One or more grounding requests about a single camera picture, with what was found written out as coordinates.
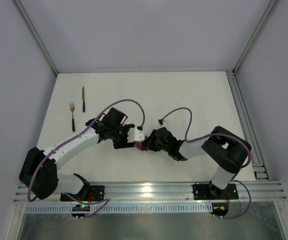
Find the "black handle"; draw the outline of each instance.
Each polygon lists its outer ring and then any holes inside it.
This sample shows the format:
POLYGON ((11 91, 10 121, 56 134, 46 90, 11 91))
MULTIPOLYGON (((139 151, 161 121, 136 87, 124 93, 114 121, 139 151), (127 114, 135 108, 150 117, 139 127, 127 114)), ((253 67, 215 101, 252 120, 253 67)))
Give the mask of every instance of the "black handle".
POLYGON ((72 131, 75 132, 75 122, 74 122, 74 118, 72 118, 72 131))

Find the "gray wall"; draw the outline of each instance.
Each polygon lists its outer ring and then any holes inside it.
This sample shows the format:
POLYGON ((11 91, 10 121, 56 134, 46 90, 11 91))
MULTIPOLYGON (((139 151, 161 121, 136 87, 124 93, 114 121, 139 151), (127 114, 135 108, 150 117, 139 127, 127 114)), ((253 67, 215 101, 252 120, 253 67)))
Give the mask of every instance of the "gray wall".
POLYGON ((18 174, 37 143, 55 76, 11 0, 0 0, 0 238, 18 174))
POLYGON ((60 73, 233 68, 269 0, 22 0, 60 73))
POLYGON ((281 0, 238 78, 273 179, 288 194, 288 0, 281 0))

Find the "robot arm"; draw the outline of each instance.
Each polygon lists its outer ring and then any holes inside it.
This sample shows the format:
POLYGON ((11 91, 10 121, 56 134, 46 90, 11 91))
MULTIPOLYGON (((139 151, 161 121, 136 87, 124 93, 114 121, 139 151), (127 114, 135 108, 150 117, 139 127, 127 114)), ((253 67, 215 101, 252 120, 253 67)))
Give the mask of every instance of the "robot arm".
POLYGON ((97 120, 91 127, 88 126, 93 119, 88 121, 77 135, 46 149, 32 148, 27 153, 19 179, 29 187, 38 165, 50 155, 33 179, 32 192, 41 200, 53 193, 70 193, 79 200, 84 199, 89 194, 88 181, 79 174, 66 175, 58 171, 75 155, 101 141, 113 140, 115 149, 132 148, 135 141, 143 141, 145 134, 142 129, 134 124, 121 125, 125 117, 124 113, 112 107, 102 120, 97 120))
POLYGON ((245 146, 251 150, 246 141, 220 126, 215 127, 209 137, 193 142, 177 140, 165 127, 153 130, 144 140, 142 128, 134 124, 121 124, 125 117, 127 118, 124 113, 112 107, 107 115, 95 121, 91 127, 94 120, 88 121, 77 135, 46 149, 32 148, 27 153, 19 179, 27 187, 32 184, 31 191, 41 200, 52 193, 70 193, 76 199, 83 200, 90 193, 89 182, 76 173, 58 173, 67 161, 84 149, 107 139, 113 141, 115 149, 132 148, 135 142, 142 142, 145 149, 155 152, 163 150, 176 161, 186 161, 202 155, 211 156, 219 167, 208 188, 212 196, 219 199, 225 195, 227 185, 243 166, 248 155, 245 146))
POLYGON ((229 182, 241 170, 251 146, 221 126, 213 129, 209 137, 196 141, 177 140, 165 127, 153 130, 142 145, 151 151, 163 150, 176 161, 187 161, 196 156, 209 155, 219 165, 209 182, 209 190, 215 199, 226 194, 229 182))

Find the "metal frame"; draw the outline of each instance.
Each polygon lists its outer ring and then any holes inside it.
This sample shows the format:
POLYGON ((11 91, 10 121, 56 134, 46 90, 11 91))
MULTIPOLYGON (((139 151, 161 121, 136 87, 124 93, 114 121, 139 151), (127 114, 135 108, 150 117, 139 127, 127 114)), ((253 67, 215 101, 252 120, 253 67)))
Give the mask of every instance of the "metal frame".
POLYGON ((244 50, 242 51, 237 64, 233 70, 233 72, 236 74, 242 64, 244 63, 244 61, 246 60, 246 58, 248 57, 248 55, 250 54, 251 50, 253 49, 255 43, 257 42, 257 40, 259 39, 261 33, 263 32, 265 26, 267 25, 269 19, 271 18, 272 14, 274 13, 276 7, 278 6, 280 0, 270 0, 267 7, 265 8, 262 16, 260 17, 253 33, 251 34, 249 40, 247 41, 247 44, 244 48, 244 50))
MULTIPOLYGON (((90 182, 90 185, 105 186, 105 198, 113 204, 140 203, 218 203, 224 200, 194 200, 192 185, 195 182, 90 182)), ((252 201, 286 201, 286 194, 279 181, 247 181, 252 201)), ((249 201, 248 193, 240 184, 236 184, 239 199, 231 202, 249 201)), ((17 189, 14 204, 27 203, 28 188, 21 184, 17 189)), ((56 203, 60 194, 52 194, 44 200, 34 203, 56 203)))
MULTIPOLYGON (((57 76, 59 71, 57 70, 47 48, 45 47, 40 35, 38 34, 32 20, 30 19, 25 7, 21 0, 12 0, 18 12, 22 16, 29 31, 35 39, 37 45, 42 51, 49 66, 57 76)), ((236 66, 234 69, 225 69, 227 79, 231 88, 232 96, 238 112, 238 117, 241 123, 243 134, 245 139, 250 142, 253 147, 253 170, 257 173, 257 180, 251 182, 245 182, 248 187, 252 201, 274 201, 279 220, 281 222, 284 234, 288 240, 288 207, 287 196, 283 190, 283 186, 279 181, 270 181, 265 165, 264 156, 261 151, 261 145, 257 139, 256 132, 254 130, 250 114, 243 98, 243 94, 237 78, 237 72, 245 62, 247 56, 252 51, 252 48, 256 44, 259 36, 263 32, 267 22, 272 16, 280 0, 270 0, 266 9, 258 21, 252 35, 250 36, 244 50, 242 51, 236 66)), ((195 69, 187 69, 187 71, 196 71, 195 69)), ((92 185, 104 185, 105 197, 109 198, 109 204, 115 204, 117 206, 127 206, 131 204, 175 204, 181 206, 183 204, 203 204, 206 201, 195 201, 193 198, 192 184, 194 182, 96 182, 92 185)), ((248 201, 248 194, 245 189, 237 184, 237 190, 239 193, 239 200, 248 201)), ((33 203, 28 203, 26 200, 27 188, 24 185, 19 185, 17 193, 14 199, 14 214, 12 221, 8 229, 7 240, 17 239, 20 232, 20 227, 23 220, 23 215, 27 209, 27 206, 32 206, 33 203)), ((34 204, 46 207, 52 205, 72 205, 71 202, 59 203, 60 195, 54 194, 45 200, 37 200, 34 204)), ((207 201, 207 203, 220 202, 218 200, 207 201)), ((55 208, 48 208, 48 213, 54 213, 55 208)))
POLYGON ((12 0, 16 9, 18 10, 19 14, 22 16, 26 26, 28 27, 28 30, 32 34, 33 38, 35 39, 37 45, 39 46, 41 52, 43 53, 47 63, 49 64, 50 68, 53 70, 55 76, 59 74, 59 71, 57 70, 50 54, 47 48, 45 47, 38 31, 36 30, 30 16, 28 15, 25 7, 23 6, 21 0, 12 0))

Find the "glass panel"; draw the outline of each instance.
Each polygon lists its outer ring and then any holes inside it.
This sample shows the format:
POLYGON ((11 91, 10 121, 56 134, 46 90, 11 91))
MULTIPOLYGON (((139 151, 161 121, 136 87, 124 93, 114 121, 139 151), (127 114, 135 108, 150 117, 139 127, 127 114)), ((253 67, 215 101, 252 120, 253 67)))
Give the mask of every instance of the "glass panel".
MULTIPOLYGON (((247 204, 231 202, 227 216, 240 214, 247 204)), ((18 240, 54 239, 284 240, 285 236, 273 202, 254 202, 249 213, 235 220, 220 220, 210 213, 100 214, 77 221, 68 214, 25 215, 18 240)))

